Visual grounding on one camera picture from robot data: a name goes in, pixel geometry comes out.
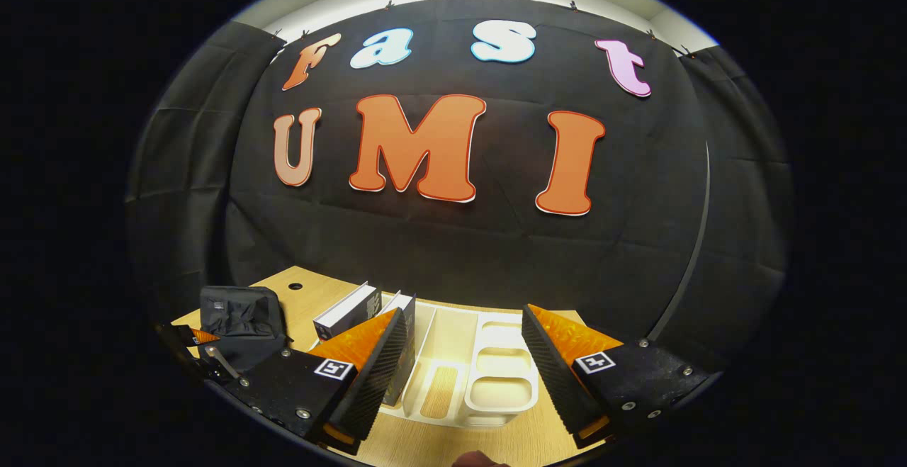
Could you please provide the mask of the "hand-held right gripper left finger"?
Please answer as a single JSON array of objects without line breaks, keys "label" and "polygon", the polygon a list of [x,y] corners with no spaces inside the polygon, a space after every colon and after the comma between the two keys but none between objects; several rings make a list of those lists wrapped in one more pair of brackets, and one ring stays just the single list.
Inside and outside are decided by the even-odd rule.
[{"label": "hand-held right gripper left finger", "polygon": [[230,395],[292,435],[357,454],[371,432],[407,341],[398,308],[311,351],[263,360],[230,384]]}]

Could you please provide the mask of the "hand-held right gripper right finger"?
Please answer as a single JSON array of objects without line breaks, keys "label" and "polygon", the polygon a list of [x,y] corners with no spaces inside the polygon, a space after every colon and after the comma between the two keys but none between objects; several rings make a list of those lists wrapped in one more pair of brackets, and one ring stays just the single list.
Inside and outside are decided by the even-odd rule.
[{"label": "hand-held right gripper right finger", "polygon": [[648,431],[698,396],[713,374],[645,337],[522,309],[522,338],[577,448]]}]

